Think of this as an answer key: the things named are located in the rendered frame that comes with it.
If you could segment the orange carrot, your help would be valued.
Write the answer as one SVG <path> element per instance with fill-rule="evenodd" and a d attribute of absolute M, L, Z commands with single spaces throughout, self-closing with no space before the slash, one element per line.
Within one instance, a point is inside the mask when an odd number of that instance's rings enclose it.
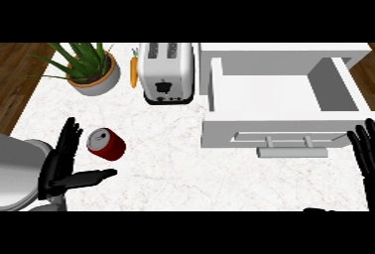
<path fill-rule="evenodd" d="M 130 59 L 130 85 L 131 88 L 136 88 L 137 84 L 137 52 L 139 49 L 131 49 L 133 57 Z"/>

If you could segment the green potted plant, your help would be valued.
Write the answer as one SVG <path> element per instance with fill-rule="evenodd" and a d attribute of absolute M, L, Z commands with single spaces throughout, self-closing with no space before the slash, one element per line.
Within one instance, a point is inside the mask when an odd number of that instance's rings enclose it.
<path fill-rule="evenodd" d="M 69 43 L 74 55 L 68 53 L 60 43 L 48 46 L 68 61 L 66 65 L 38 55 L 31 57 L 54 66 L 65 75 L 60 76 L 78 93 L 84 96 L 99 96 L 108 93 L 119 80 L 119 66 L 113 55 L 103 49 L 102 43 Z"/>

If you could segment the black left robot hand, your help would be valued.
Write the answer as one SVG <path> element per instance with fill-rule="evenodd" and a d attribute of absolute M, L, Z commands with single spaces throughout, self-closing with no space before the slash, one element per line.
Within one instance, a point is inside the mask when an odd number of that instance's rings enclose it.
<path fill-rule="evenodd" d="M 50 151 L 38 177 L 38 200 L 65 194 L 68 190 L 93 187 L 116 175 L 115 169 L 74 172 L 82 128 L 69 117 L 60 131 L 56 148 Z"/>

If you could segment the white toaster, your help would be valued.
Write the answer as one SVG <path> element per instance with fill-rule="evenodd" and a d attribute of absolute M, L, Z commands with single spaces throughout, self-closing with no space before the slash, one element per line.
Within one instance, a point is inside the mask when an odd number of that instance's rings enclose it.
<path fill-rule="evenodd" d="M 190 43 L 141 43 L 137 76 L 150 105 L 189 104 L 195 94 L 195 57 Z"/>

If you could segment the red can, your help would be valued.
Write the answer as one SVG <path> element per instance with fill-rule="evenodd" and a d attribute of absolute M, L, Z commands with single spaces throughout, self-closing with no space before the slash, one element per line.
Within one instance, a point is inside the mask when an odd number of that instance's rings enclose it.
<path fill-rule="evenodd" d="M 99 128 L 88 135 L 87 148 L 102 159 L 116 161 L 124 155 L 125 143 L 108 128 Z"/>

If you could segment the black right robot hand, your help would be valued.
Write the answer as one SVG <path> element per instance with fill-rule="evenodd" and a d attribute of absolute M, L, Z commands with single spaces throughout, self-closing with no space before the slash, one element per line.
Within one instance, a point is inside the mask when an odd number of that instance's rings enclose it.
<path fill-rule="evenodd" d="M 375 212 L 375 120 L 367 118 L 364 125 L 357 125 L 347 132 L 354 158 L 363 177 L 363 189 L 367 209 Z"/>

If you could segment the white open drawer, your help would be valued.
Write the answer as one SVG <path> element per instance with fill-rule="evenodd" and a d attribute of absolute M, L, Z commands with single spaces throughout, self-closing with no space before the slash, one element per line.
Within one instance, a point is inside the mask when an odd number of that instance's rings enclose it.
<path fill-rule="evenodd" d="M 205 148 L 348 145 L 345 132 L 375 120 L 342 59 L 322 59 L 304 75 L 226 75 L 211 60 Z"/>

